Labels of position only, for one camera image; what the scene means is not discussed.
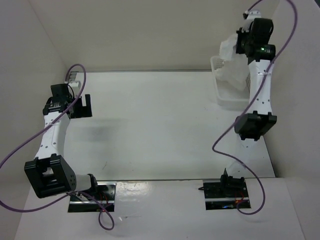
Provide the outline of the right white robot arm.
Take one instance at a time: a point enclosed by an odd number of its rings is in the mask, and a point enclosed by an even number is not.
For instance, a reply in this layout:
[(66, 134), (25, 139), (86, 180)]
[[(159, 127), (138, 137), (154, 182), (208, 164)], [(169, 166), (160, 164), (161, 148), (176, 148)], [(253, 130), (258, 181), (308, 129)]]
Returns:
[(272, 60), (276, 47), (269, 44), (274, 24), (271, 19), (248, 17), (237, 31), (236, 53), (247, 57), (250, 74), (250, 108), (243, 116), (236, 117), (233, 130), (236, 135), (236, 161), (231, 163), (220, 178), (219, 192), (228, 198), (245, 196), (245, 180), (252, 169), (257, 175), (266, 176), (265, 156), (259, 155), (261, 137), (277, 122), (270, 102)]

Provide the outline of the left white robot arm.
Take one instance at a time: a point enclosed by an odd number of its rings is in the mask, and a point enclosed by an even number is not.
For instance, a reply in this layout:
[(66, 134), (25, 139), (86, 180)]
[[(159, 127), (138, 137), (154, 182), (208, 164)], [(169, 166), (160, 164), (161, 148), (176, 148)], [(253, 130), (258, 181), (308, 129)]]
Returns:
[(45, 126), (49, 129), (42, 135), (34, 160), (25, 163), (25, 174), (40, 199), (81, 191), (88, 200), (93, 200), (100, 193), (94, 175), (77, 175), (64, 158), (65, 138), (70, 121), (92, 116), (91, 97), (86, 94), (86, 105), (83, 105), (79, 95), (80, 81), (54, 84), (50, 89), (52, 96), (42, 110)]

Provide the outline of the white pleated skirt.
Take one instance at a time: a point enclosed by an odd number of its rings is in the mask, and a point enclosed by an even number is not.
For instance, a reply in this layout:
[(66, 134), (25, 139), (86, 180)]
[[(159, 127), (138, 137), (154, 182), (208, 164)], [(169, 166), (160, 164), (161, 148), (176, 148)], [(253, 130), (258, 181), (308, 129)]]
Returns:
[(214, 70), (217, 80), (228, 82), (238, 91), (244, 91), (249, 75), (248, 59), (245, 54), (236, 53), (238, 35), (232, 34), (222, 41), (219, 48), (219, 58), (224, 61), (221, 68)]

